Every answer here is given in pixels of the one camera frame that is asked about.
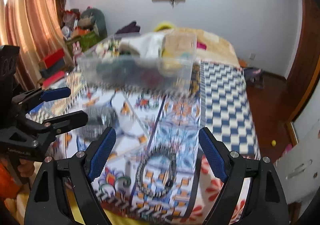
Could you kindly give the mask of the person's left hand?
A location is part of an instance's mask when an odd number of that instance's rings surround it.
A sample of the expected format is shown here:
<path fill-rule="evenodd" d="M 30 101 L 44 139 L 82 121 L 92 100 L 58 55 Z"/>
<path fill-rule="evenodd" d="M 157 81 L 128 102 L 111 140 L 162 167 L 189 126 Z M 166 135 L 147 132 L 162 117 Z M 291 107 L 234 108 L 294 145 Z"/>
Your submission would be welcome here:
<path fill-rule="evenodd" d="M 31 177 L 35 171 L 34 161 L 20 159 L 20 165 L 18 171 L 21 177 Z"/>

